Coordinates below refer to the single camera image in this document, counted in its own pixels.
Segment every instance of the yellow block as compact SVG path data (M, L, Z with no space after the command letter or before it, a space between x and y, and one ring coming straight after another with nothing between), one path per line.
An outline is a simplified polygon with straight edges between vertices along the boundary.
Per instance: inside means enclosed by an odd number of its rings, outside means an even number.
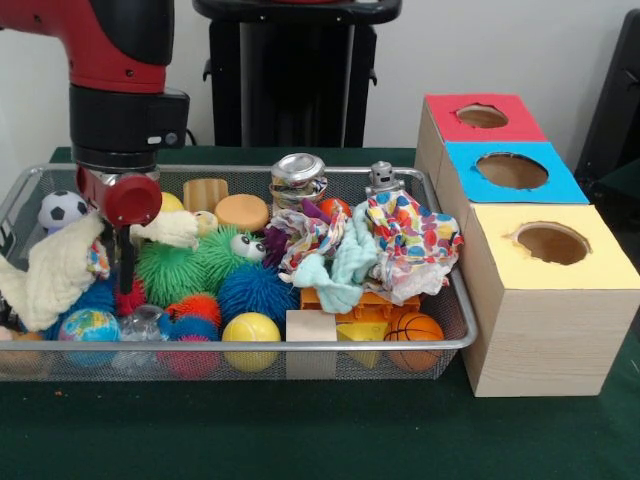
M387 323L343 323L338 325L341 342L381 342ZM349 352L349 356L368 369L374 369L380 360L380 352Z

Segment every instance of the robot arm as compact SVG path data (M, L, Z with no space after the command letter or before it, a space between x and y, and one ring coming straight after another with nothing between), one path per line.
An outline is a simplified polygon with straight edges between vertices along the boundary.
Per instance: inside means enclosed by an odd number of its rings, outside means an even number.
M0 28L62 41L78 189L128 248L129 226L160 210L158 149L185 142L189 97L165 92L173 0L0 0ZM133 258L123 256L126 277Z

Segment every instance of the cream stuffed animal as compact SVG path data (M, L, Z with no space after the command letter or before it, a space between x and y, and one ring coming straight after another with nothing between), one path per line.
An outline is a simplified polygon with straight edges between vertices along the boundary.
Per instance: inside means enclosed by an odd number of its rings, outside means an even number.
M49 328L94 282L87 253L104 225L96 212L38 242L23 272L0 256L0 291L30 331Z

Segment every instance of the yellow ball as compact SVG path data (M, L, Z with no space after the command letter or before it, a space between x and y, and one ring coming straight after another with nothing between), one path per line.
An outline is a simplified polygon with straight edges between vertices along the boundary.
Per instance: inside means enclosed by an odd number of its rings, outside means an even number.
M279 342L280 331L273 320L260 313L243 313L229 322L223 342ZM255 373L269 368L278 352L225 352L224 358L241 372Z
M184 210L184 205L178 197L171 193L162 192L161 212L180 212L182 210Z

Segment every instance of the table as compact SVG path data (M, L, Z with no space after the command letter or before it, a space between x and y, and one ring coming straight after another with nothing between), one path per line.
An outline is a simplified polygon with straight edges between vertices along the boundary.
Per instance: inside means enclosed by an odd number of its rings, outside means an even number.
M411 149L316 150L329 164ZM186 148L162 163L265 163ZM67 149L53 161L68 160ZM435 382L0 384L3 479L629 479L640 475L640 343L595 398L476 399L459 356Z

